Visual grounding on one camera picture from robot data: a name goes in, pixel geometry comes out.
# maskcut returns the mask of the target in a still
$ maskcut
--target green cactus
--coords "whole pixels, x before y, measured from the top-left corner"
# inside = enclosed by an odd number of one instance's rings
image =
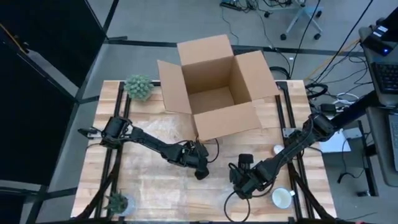
[[[109,200],[109,203],[104,209],[109,209],[112,214],[120,214],[125,211],[128,205],[127,198],[122,195],[122,192],[111,193],[111,196],[105,197]]]
[[[146,101],[151,96],[154,86],[151,80],[143,75],[132,75],[126,80],[124,90],[133,100]]]

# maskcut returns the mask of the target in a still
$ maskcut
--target open cardboard box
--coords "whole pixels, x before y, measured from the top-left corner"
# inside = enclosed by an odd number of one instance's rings
[[[177,47],[181,66],[157,61],[167,111],[192,114],[201,140],[261,127],[252,100],[279,94],[261,51],[234,56],[227,35]]]

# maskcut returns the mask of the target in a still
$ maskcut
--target wooden table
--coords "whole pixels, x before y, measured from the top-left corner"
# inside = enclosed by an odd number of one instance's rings
[[[104,82],[94,127],[103,129],[109,117],[112,116],[118,85],[118,81]],[[310,114],[304,84],[299,80],[288,81],[288,86],[295,121],[297,126],[300,126]],[[288,121],[284,97],[281,98],[285,120]],[[156,87],[149,101],[131,102],[129,119],[135,126],[167,143],[194,139],[191,117],[188,114],[166,112],[162,100],[162,91],[160,87]],[[262,129],[218,138],[220,155],[214,163],[208,165],[210,175],[201,181],[196,180],[193,169],[169,164],[158,153],[148,148],[139,144],[126,143],[118,188],[124,194],[133,196],[137,203],[135,214],[126,217],[126,220],[227,221],[223,213],[223,204],[233,187],[229,182],[228,163],[237,164],[240,153],[253,154],[254,163],[257,163],[272,157],[273,146],[282,144],[275,98],[264,98],[253,103],[260,117]],[[124,111],[123,107],[122,101],[121,115]],[[216,154],[215,141],[208,141],[205,146],[210,153],[208,159],[211,160]],[[78,215],[99,189],[105,152],[105,148],[101,146],[93,146],[87,150],[72,216]],[[335,216],[321,154],[313,149],[306,149],[303,161],[310,190],[327,212]],[[278,187],[290,189],[286,166],[277,177],[274,188]],[[303,215],[306,217],[305,201],[302,195],[300,203]],[[250,199],[250,204],[251,215],[248,221],[287,221],[287,217],[295,217],[293,205],[288,209],[279,209],[272,204],[270,194]],[[242,220],[246,216],[247,206],[245,200],[232,197],[227,206],[230,217],[233,220]]]

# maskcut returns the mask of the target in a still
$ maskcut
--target concrete floor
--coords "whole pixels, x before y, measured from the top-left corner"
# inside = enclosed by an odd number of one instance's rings
[[[103,24],[112,1],[89,0],[89,3],[98,20]],[[319,40],[314,40],[313,36],[317,32],[310,26],[302,48],[337,50],[367,3],[367,1],[360,0],[322,1],[320,5],[323,7],[323,14],[318,19],[323,29],[322,37]],[[227,23],[222,20],[221,8],[218,4],[219,1],[215,0],[120,0],[107,35],[108,37],[126,35],[129,40],[181,42],[211,35],[228,34],[231,43],[238,44],[238,40],[229,33]],[[315,5],[316,1],[308,0],[307,4]],[[398,0],[374,2],[359,23],[359,26],[350,36],[348,43],[359,37],[359,27],[368,26],[374,23],[376,19],[387,16],[397,6]],[[266,9],[267,7],[263,2],[260,2],[260,8]],[[297,48],[308,22],[308,19],[299,19],[288,35],[287,40],[281,41],[279,36],[284,33],[290,20],[294,17],[294,12],[275,12],[268,19],[265,19],[262,13],[257,12],[245,14],[224,9],[223,13],[224,18],[231,23],[233,32],[239,37],[239,45],[265,47],[273,45],[274,47]],[[269,40],[264,36],[261,19],[264,20]],[[284,55],[289,59],[290,65],[292,65],[295,55]],[[265,52],[264,56],[269,66],[287,68],[287,62],[279,54]],[[45,63],[39,55],[33,55],[32,57],[38,63],[41,61],[39,64],[46,71],[57,76],[51,65]],[[328,55],[299,54],[296,58],[292,75],[293,79],[305,78],[329,57]],[[180,61],[176,48],[104,44],[91,70],[91,77],[84,96],[98,95],[103,80],[124,80],[132,74],[143,74],[152,79],[159,79],[157,76],[157,59],[177,64]],[[345,60],[335,67],[329,76],[324,79],[324,82],[347,77],[362,68],[364,68],[362,63],[352,63],[349,60]],[[362,73],[359,73],[343,82],[329,84],[330,93],[337,94],[350,89],[353,82],[361,75]],[[284,79],[279,73],[275,73],[274,76],[275,79]],[[361,81],[368,82],[370,80],[370,76],[367,73]],[[70,82],[64,82],[62,79],[60,79],[60,82],[71,92],[76,91],[75,88],[70,86]],[[371,90],[373,90],[372,85],[365,85],[355,89],[352,93],[362,96]],[[326,96],[319,98],[315,103],[330,103],[331,101],[332,99]],[[77,133],[77,129],[91,126],[95,109],[96,103],[94,102],[85,104],[78,110],[50,190],[62,190],[78,185],[87,140]],[[366,129],[366,119],[362,118],[362,120],[365,122],[365,130],[368,131]],[[352,142],[353,152],[349,154],[360,152],[361,146],[355,145],[356,143]],[[336,183],[342,169],[340,154],[325,155],[324,161],[339,218],[349,219],[377,212],[362,218],[362,220],[373,223],[396,223],[395,220],[398,219],[398,213],[396,212],[398,207],[398,189],[385,185],[381,178],[377,158],[373,158],[377,187],[380,193],[380,197],[377,198],[358,198],[355,196],[355,192],[366,190],[366,179],[364,176],[359,179],[346,178],[343,183]],[[350,156],[347,163],[350,171],[354,173],[361,171],[361,163],[358,156]],[[70,217],[73,200],[74,196],[70,196],[44,202],[37,221],[66,220]]]

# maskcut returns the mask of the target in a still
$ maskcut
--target white mug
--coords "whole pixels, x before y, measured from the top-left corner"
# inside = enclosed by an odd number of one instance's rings
[[[282,187],[275,189],[272,193],[272,202],[278,208],[286,209],[292,203],[292,197],[295,195],[294,191],[288,191]]]

